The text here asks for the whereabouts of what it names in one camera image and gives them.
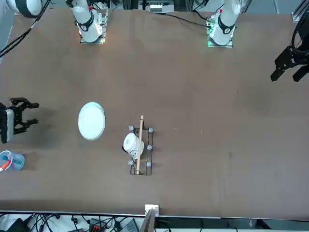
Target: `brown table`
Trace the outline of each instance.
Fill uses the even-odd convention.
[[[12,38],[28,25],[16,17]],[[0,66],[2,102],[40,103],[28,111],[40,123],[0,145],[26,157],[0,174],[0,209],[307,218],[309,79],[270,80],[294,27],[290,15],[241,15],[234,48],[218,49],[203,28],[114,11],[106,43],[80,45],[70,10],[47,11]],[[77,127],[90,101],[107,120],[94,142]],[[129,175],[121,149],[141,114],[155,130],[152,176]]]

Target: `orange marker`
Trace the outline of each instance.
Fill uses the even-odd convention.
[[[6,162],[4,163],[4,165],[2,165],[2,166],[0,167],[0,172],[2,172],[3,170],[5,170],[5,169],[10,165],[10,163],[11,163],[10,160],[9,160],[9,161],[6,161]]]

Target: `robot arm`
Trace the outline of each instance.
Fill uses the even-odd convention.
[[[41,0],[6,0],[9,8],[27,18],[35,18],[42,10]]]
[[[101,14],[95,9],[90,9],[87,0],[65,1],[72,9],[80,35],[85,42],[96,41],[103,34]],[[6,2],[12,11],[27,18],[36,18],[42,11],[41,0],[6,0]]]
[[[215,15],[216,24],[210,35],[216,44],[224,46],[230,42],[240,11],[240,0],[225,0],[222,10]]]
[[[305,13],[299,20],[293,35],[291,45],[287,46],[284,51],[275,59],[276,70],[270,76],[272,81],[277,81],[285,70],[302,65],[293,75],[295,82],[300,81],[307,73],[309,73],[309,13],[307,8]],[[295,46],[295,36],[299,34],[301,45]]]
[[[3,143],[13,139],[14,134],[20,134],[37,124],[36,119],[23,122],[22,113],[25,109],[38,108],[38,103],[30,103],[26,98],[11,98],[12,106],[6,107],[0,102],[0,136]]]

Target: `cable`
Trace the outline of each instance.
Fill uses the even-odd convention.
[[[221,7],[223,7],[224,3],[215,11],[216,13],[218,12],[218,10],[220,10]]]
[[[101,216],[99,215],[98,220],[100,221],[100,229],[102,228]]]
[[[106,219],[104,219],[104,220],[102,220],[102,221],[98,221],[98,222],[96,222],[96,223],[94,224],[94,226],[97,225],[97,224],[99,224],[99,223],[102,223],[102,222],[105,222],[105,221],[109,220],[109,221],[106,222],[105,225],[104,225],[104,228],[105,228],[105,229],[109,229],[110,227],[109,227],[109,228],[106,228],[105,226],[106,226],[108,223],[110,223],[110,221],[111,221],[113,218],[114,218],[114,217],[112,217],[112,218],[106,218]]]
[[[157,219],[157,221],[158,222],[160,222],[160,223],[162,223],[163,225],[165,225],[167,228],[168,228],[168,230],[166,230],[166,231],[164,231],[164,232],[171,232],[172,230],[170,229],[170,227],[168,226],[168,224],[166,224],[165,222],[163,222],[163,221],[160,221],[159,219]]]
[[[195,11],[197,8],[199,8],[199,7],[200,7],[201,5],[203,5],[204,3],[205,3],[204,6],[206,6],[208,2],[209,2],[209,0],[204,0],[204,1],[202,1],[200,5],[198,5],[196,8],[193,9],[193,11]]]
[[[199,232],[202,232],[202,230],[204,228],[204,221],[203,221],[203,219],[201,219],[200,222],[201,222],[201,229],[199,230]]]
[[[142,9],[146,10],[147,0],[142,0]]]
[[[297,32],[298,32],[298,30],[299,30],[301,24],[303,23],[306,14],[308,14],[308,13],[307,13],[307,12],[308,12],[308,9],[309,9],[309,6],[305,9],[305,11],[304,11],[303,15],[301,16],[301,18],[300,18],[298,24],[296,25],[296,27],[295,27],[295,29],[294,29],[294,31],[293,31],[292,40],[291,40],[291,44],[292,44],[292,49],[293,49],[293,51],[294,51],[295,53],[302,54],[302,55],[308,54],[308,53],[309,53],[309,50],[305,50],[305,51],[298,50],[298,49],[295,47],[295,36],[296,36],[296,34],[297,34]]]
[[[101,8],[95,2],[92,3],[92,5],[95,5],[99,10],[101,10]]]
[[[76,231],[79,231],[78,228],[77,228],[77,226],[76,226],[76,224],[75,224],[75,220],[74,220],[73,215],[72,215],[72,217],[71,217],[71,221],[73,222],[73,224],[74,224],[74,226],[75,226],[75,228],[76,228]]]
[[[123,222],[123,220],[125,220],[125,219],[127,219],[127,217],[124,217],[124,218],[121,219],[120,221],[116,221],[116,219],[114,219],[114,220],[115,220],[114,227],[113,227],[113,229],[112,229],[111,231],[109,231],[109,232],[113,232],[113,231],[118,232],[118,231],[121,231],[121,222]]]
[[[23,34],[21,34],[20,36],[18,36],[16,39],[14,39],[12,42],[10,42],[8,45],[6,45],[1,51],[0,51],[0,58],[5,56],[7,53],[9,53],[11,50],[13,50],[28,34],[29,32],[33,29],[33,27],[36,25],[36,23],[40,20],[40,18],[42,17],[43,13],[45,12],[45,10],[48,7],[48,4],[51,2],[51,0],[47,0],[47,2],[45,3],[45,5],[42,7],[42,10],[40,11],[40,13],[38,14],[37,18],[35,19],[35,21],[33,22],[33,24],[31,25],[31,27],[26,30]]]
[[[87,222],[87,224],[90,224],[90,220],[87,220],[83,215],[81,215],[81,216]]]
[[[192,12],[197,13],[197,15],[198,15],[201,19],[204,19],[204,20],[206,20],[206,21],[207,21],[207,19],[209,18],[209,17],[203,17],[197,10],[193,10]]]
[[[231,228],[231,229],[234,229],[234,230],[236,230],[236,232],[238,232],[238,229],[237,229],[236,227],[232,227],[232,226],[230,225],[230,223],[228,223],[228,222],[227,222],[227,227],[228,227],[228,228]]]
[[[48,220],[49,220],[52,216],[50,216],[49,218],[47,218],[47,217],[48,217],[48,215],[43,215],[43,228],[44,228],[45,225],[47,225],[49,231],[50,231],[50,232],[53,232],[52,229],[49,227],[49,224],[48,224]]]
[[[196,26],[200,26],[200,27],[204,27],[204,28],[209,28],[211,29],[211,26],[207,26],[207,25],[203,25],[203,24],[199,24],[199,23],[196,23],[196,22],[192,22],[190,20],[187,20],[187,19],[184,19],[184,18],[180,18],[178,16],[175,16],[175,15],[172,15],[172,14],[161,14],[161,15],[166,15],[166,16],[170,16],[170,17],[174,17],[174,18],[177,18],[179,20],[182,20],[182,21],[185,21],[185,22],[188,22],[188,23],[192,23]]]
[[[38,230],[38,222],[41,221],[41,220],[43,221],[42,218],[38,219],[39,216],[40,216],[41,214],[34,214],[34,215],[33,215],[33,218],[34,218],[36,215],[37,215],[37,217],[36,217],[36,222],[35,222],[34,225],[32,226],[30,232],[33,231],[34,227],[36,227],[36,230],[39,231],[39,230]],[[55,216],[55,215],[52,214],[52,215],[47,216],[47,217],[46,217],[46,220],[49,220],[49,219],[52,218],[53,216]]]
[[[112,217],[111,220],[109,220],[108,222],[106,222],[106,224],[105,224],[105,229],[110,229],[110,228],[112,227],[112,220],[113,220],[113,219],[114,219],[114,221],[116,221],[115,217]]]

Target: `metal frame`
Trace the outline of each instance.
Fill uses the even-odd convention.
[[[129,170],[130,170],[130,174],[131,175],[151,175],[152,174],[152,160],[153,160],[153,144],[154,144],[154,129],[153,128],[146,128],[145,124],[143,122],[143,126],[142,126],[142,130],[147,131],[147,146],[146,146],[146,159],[143,159],[144,163],[143,166],[145,168],[145,170],[143,172],[140,172],[139,174],[137,174],[136,172],[136,160],[134,160],[133,158],[131,158],[131,160],[129,160]],[[129,131],[133,132],[136,136],[139,136],[139,128],[135,128],[134,126],[129,126]]]
[[[299,22],[301,16],[304,14],[305,10],[309,6],[309,0],[302,0],[302,2],[297,6],[294,12],[292,12],[293,22]]]
[[[241,12],[246,13],[246,11],[247,11],[249,5],[251,4],[252,0],[248,0],[244,7],[243,7],[242,1],[240,1],[240,2],[241,2],[241,8],[242,8]]]
[[[145,205],[145,219],[140,227],[140,232],[155,231],[155,217],[159,216],[159,206],[155,204]]]

